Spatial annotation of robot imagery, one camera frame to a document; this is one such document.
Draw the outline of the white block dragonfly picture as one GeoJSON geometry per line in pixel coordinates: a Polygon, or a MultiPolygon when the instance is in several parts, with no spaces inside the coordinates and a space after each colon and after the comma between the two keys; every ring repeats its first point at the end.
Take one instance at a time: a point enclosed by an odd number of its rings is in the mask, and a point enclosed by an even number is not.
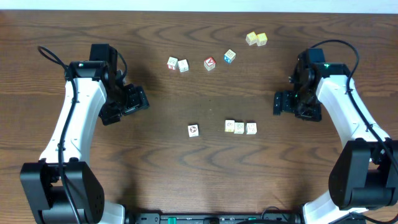
{"type": "Polygon", "coordinates": [[[256,123],[246,123],[246,134],[256,134],[257,124],[256,123]]]}

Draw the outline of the white block soccer ball picture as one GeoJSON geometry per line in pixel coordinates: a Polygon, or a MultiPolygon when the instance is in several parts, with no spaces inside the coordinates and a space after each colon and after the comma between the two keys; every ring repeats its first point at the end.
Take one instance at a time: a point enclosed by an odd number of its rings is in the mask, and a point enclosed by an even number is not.
{"type": "Polygon", "coordinates": [[[199,136],[199,130],[197,124],[188,126],[188,135],[190,138],[199,136]]]}

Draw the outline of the white block red edge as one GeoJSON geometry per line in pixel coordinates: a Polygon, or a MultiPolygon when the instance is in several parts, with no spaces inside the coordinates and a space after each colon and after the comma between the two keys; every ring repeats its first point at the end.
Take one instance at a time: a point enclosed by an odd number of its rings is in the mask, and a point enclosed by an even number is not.
{"type": "Polygon", "coordinates": [[[235,122],[234,123],[234,133],[235,134],[244,134],[245,132],[245,124],[243,122],[235,122]]]}

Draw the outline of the green edged alphabet block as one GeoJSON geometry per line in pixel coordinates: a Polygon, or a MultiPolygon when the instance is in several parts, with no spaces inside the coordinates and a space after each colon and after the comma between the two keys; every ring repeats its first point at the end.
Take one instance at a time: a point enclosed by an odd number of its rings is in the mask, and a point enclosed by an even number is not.
{"type": "Polygon", "coordinates": [[[227,119],[224,122],[224,131],[227,133],[233,133],[235,130],[235,120],[227,119]]]}

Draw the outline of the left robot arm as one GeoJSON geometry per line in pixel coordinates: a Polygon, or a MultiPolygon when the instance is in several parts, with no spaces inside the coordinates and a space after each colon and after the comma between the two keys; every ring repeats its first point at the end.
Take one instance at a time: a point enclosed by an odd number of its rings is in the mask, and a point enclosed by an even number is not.
{"type": "Polygon", "coordinates": [[[63,68],[65,99],[47,147],[20,173],[36,223],[134,223],[124,205],[105,199],[90,169],[90,149],[98,119],[107,126],[148,109],[143,87],[126,83],[127,70],[118,69],[123,56],[109,44],[92,44],[88,60],[69,65],[37,49],[63,68]]]}

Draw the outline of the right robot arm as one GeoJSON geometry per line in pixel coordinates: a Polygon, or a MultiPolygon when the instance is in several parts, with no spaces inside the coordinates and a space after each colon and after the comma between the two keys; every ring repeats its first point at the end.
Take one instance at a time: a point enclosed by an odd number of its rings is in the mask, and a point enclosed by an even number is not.
{"type": "Polygon", "coordinates": [[[379,127],[358,95],[343,63],[299,62],[292,90],[275,94],[274,114],[292,113],[320,121],[324,107],[343,150],[332,168],[328,190],[302,207],[304,223],[362,220],[363,213],[397,203],[397,141],[379,127]]]}

